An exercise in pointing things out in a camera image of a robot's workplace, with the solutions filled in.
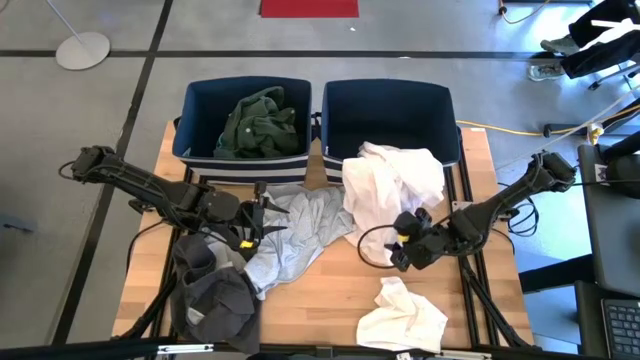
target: wooden table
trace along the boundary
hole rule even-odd
[[[154,173],[180,181],[185,166],[171,155],[173,136],[173,126],[168,124]],[[482,129],[463,129],[462,136],[473,197],[475,201],[482,201],[498,191],[487,136]],[[456,193],[461,197],[457,166],[453,173]],[[312,146],[305,186],[309,189],[328,186],[318,140]],[[231,192],[241,200],[252,197],[252,187],[217,188]],[[449,213],[446,194],[445,200],[430,213],[434,221]],[[145,214],[140,227],[156,221],[156,214]],[[506,232],[503,224],[496,227]],[[170,227],[162,225],[138,239],[113,326],[114,335],[128,330],[157,294],[170,233]],[[493,300],[518,334],[533,343],[511,244],[492,232],[484,248],[484,257]],[[443,348],[471,346],[456,258],[442,257],[422,271],[414,268],[406,273],[380,270],[360,261],[355,247],[343,238],[327,247],[300,279],[278,285],[267,293],[262,312],[261,343],[356,345],[358,320],[377,307],[373,299],[380,291],[380,278],[387,276],[401,277],[410,291],[424,295],[448,316]],[[475,310],[481,342],[488,344],[485,317],[477,299]],[[168,318],[169,313],[165,312],[161,334],[168,333]]]

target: red mat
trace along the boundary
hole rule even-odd
[[[262,0],[266,18],[358,17],[358,0]]]

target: white crumpled towel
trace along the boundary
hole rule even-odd
[[[424,296],[409,292],[399,277],[381,278],[380,306],[358,322],[358,345],[403,351],[440,352],[447,317]]]
[[[260,300],[267,290],[296,280],[326,246],[353,231],[353,217],[342,207],[342,189],[272,186],[265,196],[289,214],[265,211],[265,226],[287,228],[265,236],[244,268]]]
[[[427,149],[401,150],[365,142],[358,157],[342,164],[344,208],[353,215],[356,230],[346,235],[354,246],[368,229],[393,224],[403,211],[413,213],[423,204],[435,207],[444,199],[442,164]],[[393,229],[371,232],[362,252],[373,262],[391,265],[385,244],[396,241]]]

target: computer keyboard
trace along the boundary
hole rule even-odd
[[[640,302],[602,300],[609,356],[640,360]]]

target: blue storage bin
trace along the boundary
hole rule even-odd
[[[215,159],[218,137],[238,101],[271,86],[284,88],[284,107],[296,111],[299,153],[267,159]],[[173,155],[207,182],[216,184],[301,184],[311,145],[311,84],[305,80],[245,76],[189,84],[176,129]]]
[[[327,177],[342,182],[342,160],[369,141],[402,149],[427,148],[443,165],[460,159],[449,89],[392,79],[332,81],[324,89],[321,124]]]

